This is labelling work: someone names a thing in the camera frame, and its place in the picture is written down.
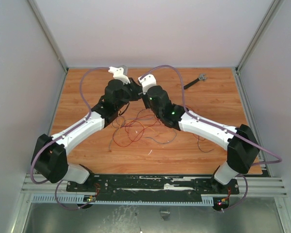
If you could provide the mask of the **black zip tie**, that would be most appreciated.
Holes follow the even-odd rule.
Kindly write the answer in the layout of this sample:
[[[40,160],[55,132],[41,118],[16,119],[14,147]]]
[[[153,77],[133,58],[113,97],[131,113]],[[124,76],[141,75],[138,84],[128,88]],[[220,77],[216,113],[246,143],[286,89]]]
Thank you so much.
[[[123,115],[123,114],[127,111],[129,105],[130,105],[130,102],[128,102],[128,103],[126,104],[126,107],[125,107],[125,109],[124,109],[123,111],[120,110],[120,112],[119,112],[118,115],[119,115],[119,116]]]

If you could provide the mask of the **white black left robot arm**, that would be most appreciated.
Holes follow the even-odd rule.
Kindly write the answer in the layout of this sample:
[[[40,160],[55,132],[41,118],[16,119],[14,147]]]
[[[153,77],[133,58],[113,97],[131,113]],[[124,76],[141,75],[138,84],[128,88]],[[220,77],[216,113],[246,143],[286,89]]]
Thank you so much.
[[[94,107],[89,108],[85,117],[60,133],[52,136],[43,134],[37,139],[31,171],[38,171],[51,183],[72,181],[85,192],[92,190],[95,180],[89,176],[90,171],[82,165],[68,163],[68,155],[89,136],[110,125],[123,106],[138,101],[143,94],[143,85],[132,78],[128,82],[119,79],[109,81],[104,95]]]

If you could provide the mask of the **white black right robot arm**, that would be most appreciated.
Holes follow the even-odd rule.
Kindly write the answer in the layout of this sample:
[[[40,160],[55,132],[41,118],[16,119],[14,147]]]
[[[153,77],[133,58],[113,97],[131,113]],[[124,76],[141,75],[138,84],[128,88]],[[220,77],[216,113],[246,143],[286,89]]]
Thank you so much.
[[[227,151],[226,161],[210,179],[213,192],[222,193],[238,174],[248,173],[259,153],[250,127],[244,124],[240,127],[225,126],[201,117],[184,106],[172,103],[159,85],[144,87],[143,100],[165,126],[201,136]]]

